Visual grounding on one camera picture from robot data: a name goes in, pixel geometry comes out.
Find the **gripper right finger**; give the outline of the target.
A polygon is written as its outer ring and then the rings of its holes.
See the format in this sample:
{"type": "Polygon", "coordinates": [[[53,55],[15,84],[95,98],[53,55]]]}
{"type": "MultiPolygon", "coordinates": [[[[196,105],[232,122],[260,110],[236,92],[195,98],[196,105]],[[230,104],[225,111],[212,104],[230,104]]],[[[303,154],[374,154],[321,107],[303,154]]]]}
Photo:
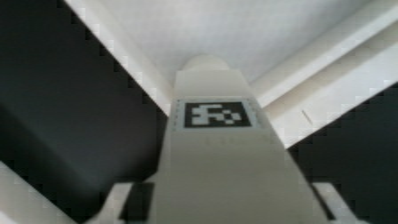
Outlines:
{"type": "Polygon", "coordinates": [[[314,182],[312,187],[331,214],[330,224],[371,224],[356,218],[331,183],[314,182]]]}

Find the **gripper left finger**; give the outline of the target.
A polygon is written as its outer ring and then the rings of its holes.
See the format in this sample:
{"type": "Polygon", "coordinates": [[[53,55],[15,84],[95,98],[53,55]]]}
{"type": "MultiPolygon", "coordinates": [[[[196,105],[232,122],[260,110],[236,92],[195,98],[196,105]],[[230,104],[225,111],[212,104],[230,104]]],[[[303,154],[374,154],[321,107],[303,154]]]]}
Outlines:
{"type": "Polygon", "coordinates": [[[152,189],[152,183],[115,183],[99,212],[83,224],[147,224],[152,189]]]}

